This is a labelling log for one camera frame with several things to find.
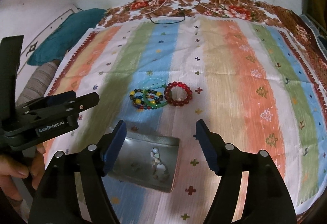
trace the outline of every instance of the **finger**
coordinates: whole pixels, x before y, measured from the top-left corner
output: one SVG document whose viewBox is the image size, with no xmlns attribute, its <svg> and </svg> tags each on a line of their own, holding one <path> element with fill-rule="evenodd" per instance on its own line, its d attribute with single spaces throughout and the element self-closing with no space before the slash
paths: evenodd
<svg viewBox="0 0 327 224">
<path fill-rule="evenodd" d="M 12 157 L 0 155 L 0 175 L 26 178 L 29 175 L 28 168 L 17 162 Z"/>
<path fill-rule="evenodd" d="M 21 195 L 19 194 L 19 191 L 17 190 L 16 185 L 12 181 L 12 178 L 10 176 L 4 176 L 0 175 L 0 187 L 4 194 L 11 199 L 20 201 L 22 200 Z"/>
<path fill-rule="evenodd" d="M 36 150 L 41 154 L 45 154 L 45 147 L 43 146 L 43 143 L 36 145 Z"/>
<path fill-rule="evenodd" d="M 44 158 L 41 153 L 35 154 L 30 171 L 33 176 L 32 186 L 36 190 L 45 172 Z"/>
</svg>

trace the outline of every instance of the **hanging wire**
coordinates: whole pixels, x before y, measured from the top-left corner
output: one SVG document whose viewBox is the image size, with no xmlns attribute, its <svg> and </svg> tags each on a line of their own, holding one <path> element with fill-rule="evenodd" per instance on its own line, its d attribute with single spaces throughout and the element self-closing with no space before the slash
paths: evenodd
<svg viewBox="0 0 327 224">
<path fill-rule="evenodd" d="M 196 7 L 200 4 L 200 2 L 201 2 L 201 0 L 199 0 L 199 1 L 197 2 L 197 5 L 195 5 L 194 7 L 190 8 L 190 9 L 178 8 L 178 13 L 173 14 L 173 15 L 157 15 L 157 14 L 155 13 L 155 11 L 157 11 L 160 7 L 164 6 L 164 4 L 166 3 L 167 0 L 165 0 L 164 3 L 161 4 L 161 5 L 160 5 L 157 9 L 155 9 L 155 10 L 152 9 L 152 1 L 153 1 L 153 0 L 150 0 L 150 9 L 151 9 L 151 11 L 150 11 L 149 13 L 147 13 L 147 14 L 150 14 L 150 21 L 151 21 L 152 23 L 154 23 L 154 24 L 157 24 L 157 25 L 170 25 L 170 24 L 177 24 L 177 23 L 183 22 L 183 21 L 185 20 L 185 18 L 186 18 L 186 12 L 187 12 L 187 11 L 192 11 L 192 10 L 193 10 L 194 8 L 196 8 Z M 153 14 L 156 15 L 156 16 L 165 16 L 165 17 L 176 17 L 176 16 L 178 15 L 178 17 L 182 16 L 183 19 L 182 19 L 182 20 L 179 20 L 179 21 L 176 21 L 176 22 L 159 23 L 159 22 L 154 22 L 154 21 L 152 20 L 152 18 L 151 18 L 151 13 L 153 13 Z"/>
</svg>

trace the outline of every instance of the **teal pillow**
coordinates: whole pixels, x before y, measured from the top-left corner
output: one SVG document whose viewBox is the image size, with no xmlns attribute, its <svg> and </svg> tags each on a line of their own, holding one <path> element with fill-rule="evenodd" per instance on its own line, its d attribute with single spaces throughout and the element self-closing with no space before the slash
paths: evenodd
<svg viewBox="0 0 327 224">
<path fill-rule="evenodd" d="M 90 9 L 71 14 L 44 42 L 33 52 L 27 61 L 29 65 L 43 65 L 54 59 L 62 61 L 89 28 L 94 28 L 104 17 L 105 9 Z"/>
</svg>

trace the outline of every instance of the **blue gripper pad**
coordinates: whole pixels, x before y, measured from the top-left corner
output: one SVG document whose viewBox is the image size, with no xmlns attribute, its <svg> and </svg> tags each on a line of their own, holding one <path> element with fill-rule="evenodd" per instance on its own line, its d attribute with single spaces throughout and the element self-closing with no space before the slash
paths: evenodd
<svg viewBox="0 0 327 224">
<path fill-rule="evenodd" d="M 215 146 L 212 144 L 212 140 L 217 140 L 217 143 L 222 143 L 225 145 L 224 141 L 220 137 L 220 135 L 212 133 L 209 131 L 203 120 L 198 120 L 196 127 L 196 135 L 195 138 L 199 141 L 204 157 L 209 165 L 209 168 L 219 175 L 219 166 L 217 164 L 217 152 L 215 147 L 219 147 L 219 145 Z"/>
<path fill-rule="evenodd" d="M 119 121 L 112 133 L 104 135 L 103 140 L 101 139 L 99 141 L 99 144 L 102 144 L 101 159 L 104 162 L 103 172 L 105 175 L 107 175 L 108 172 L 113 169 L 113 165 L 116 162 L 120 149 L 122 148 L 122 145 L 125 141 L 126 135 L 126 123 Z"/>
</svg>

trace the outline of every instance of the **silver bolt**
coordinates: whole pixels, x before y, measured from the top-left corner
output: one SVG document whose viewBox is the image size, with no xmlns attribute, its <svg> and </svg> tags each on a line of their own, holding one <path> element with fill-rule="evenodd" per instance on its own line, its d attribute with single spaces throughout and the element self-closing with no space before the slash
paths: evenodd
<svg viewBox="0 0 327 224">
<path fill-rule="evenodd" d="M 235 146 L 234 146 L 233 144 L 226 144 L 226 145 L 225 145 L 225 148 L 226 148 L 227 150 L 233 150 L 233 149 L 235 148 Z"/>
<path fill-rule="evenodd" d="M 261 150 L 260 151 L 260 155 L 262 155 L 263 157 L 267 157 L 268 156 L 268 152 L 266 150 Z"/>
<path fill-rule="evenodd" d="M 62 152 L 61 150 L 59 150 L 59 151 L 57 151 L 57 152 L 55 153 L 55 157 L 56 157 L 56 158 L 60 158 L 62 155 L 63 155 L 63 152 Z"/>
<path fill-rule="evenodd" d="M 89 146 L 87 147 L 87 149 L 88 149 L 89 151 L 94 151 L 94 150 L 96 150 L 96 145 L 95 145 L 95 144 L 89 145 Z"/>
</svg>

